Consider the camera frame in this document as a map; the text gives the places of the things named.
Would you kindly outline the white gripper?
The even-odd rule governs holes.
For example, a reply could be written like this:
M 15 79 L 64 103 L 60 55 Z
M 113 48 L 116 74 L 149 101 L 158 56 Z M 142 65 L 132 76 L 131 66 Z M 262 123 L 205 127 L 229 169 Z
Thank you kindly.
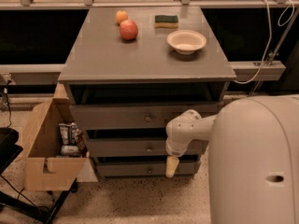
M 185 154 L 189 140 L 173 139 L 168 137 L 165 141 L 165 150 L 170 155 L 166 159 L 165 175 L 173 177 L 179 164 L 179 158 Z

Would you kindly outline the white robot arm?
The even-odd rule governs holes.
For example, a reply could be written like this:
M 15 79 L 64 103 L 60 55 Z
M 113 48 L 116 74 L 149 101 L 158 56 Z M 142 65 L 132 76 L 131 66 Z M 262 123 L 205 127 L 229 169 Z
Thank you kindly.
M 253 96 L 166 126 L 166 175 L 193 140 L 208 142 L 211 224 L 299 224 L 299 95 Z

